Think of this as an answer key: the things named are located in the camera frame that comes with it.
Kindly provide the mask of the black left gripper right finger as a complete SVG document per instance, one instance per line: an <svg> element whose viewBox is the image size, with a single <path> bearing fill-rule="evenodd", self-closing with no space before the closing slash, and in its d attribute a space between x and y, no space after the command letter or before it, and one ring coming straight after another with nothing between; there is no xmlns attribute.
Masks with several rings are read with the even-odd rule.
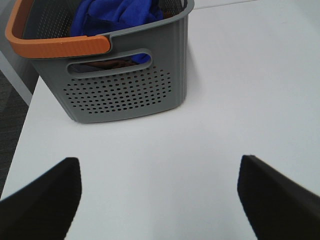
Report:
<svg viewBox="0 0 320 240"><path fill-rule="evenodd" d="M257 239L320 238L320 197L254 155L241 159L237 193Z"/></svg>

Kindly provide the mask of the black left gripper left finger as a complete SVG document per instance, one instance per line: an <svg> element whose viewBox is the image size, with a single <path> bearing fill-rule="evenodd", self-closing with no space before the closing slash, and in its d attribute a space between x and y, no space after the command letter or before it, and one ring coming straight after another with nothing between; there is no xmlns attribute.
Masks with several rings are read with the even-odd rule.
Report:
<svg viewBox="0 0 320 240"><path fill-rule="evenodd" d="M0 202L2 240L63 240L82 196L80 163L67 157Z"/></svg>

